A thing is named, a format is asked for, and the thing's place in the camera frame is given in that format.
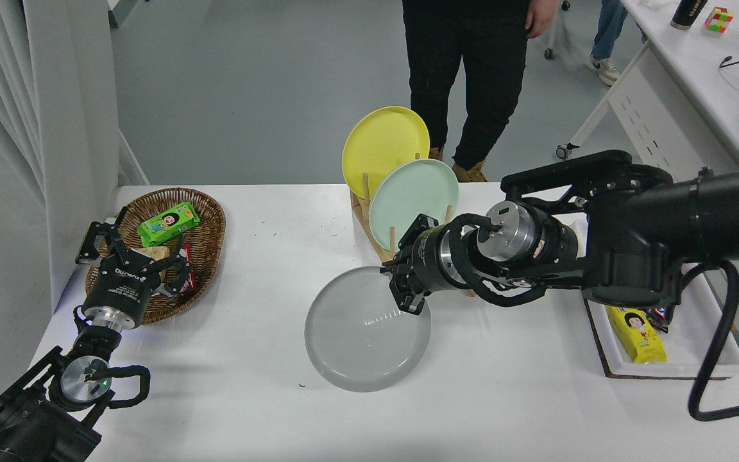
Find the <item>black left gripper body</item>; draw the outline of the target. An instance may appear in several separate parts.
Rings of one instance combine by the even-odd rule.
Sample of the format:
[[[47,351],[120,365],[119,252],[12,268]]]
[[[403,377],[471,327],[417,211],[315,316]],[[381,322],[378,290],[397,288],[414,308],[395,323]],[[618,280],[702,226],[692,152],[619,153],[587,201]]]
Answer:
[[[117,258],[103,259],[84,301],[84,314],[95,318],[99,311],[111,308],[123,313],[124,318],[141,320],[161,283],[158,272],[143,270],[152,263],[149,258],[132,258],[128,266],[122,267]]]

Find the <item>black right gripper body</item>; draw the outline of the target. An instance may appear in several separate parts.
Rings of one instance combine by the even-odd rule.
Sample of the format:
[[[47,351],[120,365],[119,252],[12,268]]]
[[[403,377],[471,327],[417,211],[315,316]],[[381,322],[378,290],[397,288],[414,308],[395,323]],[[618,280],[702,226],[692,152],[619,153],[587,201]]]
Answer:
[[[452,263],[446,225],[427,214],[418,214],[400,240],[403,257],[404,293],[433,293],[457,289],[457,272]]]

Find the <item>person's left hand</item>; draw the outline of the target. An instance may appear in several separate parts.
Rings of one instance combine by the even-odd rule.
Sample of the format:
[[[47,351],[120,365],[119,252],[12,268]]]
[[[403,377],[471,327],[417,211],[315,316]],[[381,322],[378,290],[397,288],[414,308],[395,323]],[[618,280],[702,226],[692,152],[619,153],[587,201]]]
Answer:
[[[530,0],[525,15],[526,38],[534,39],[546,32],[557,8],[558,2],[555,0]]]

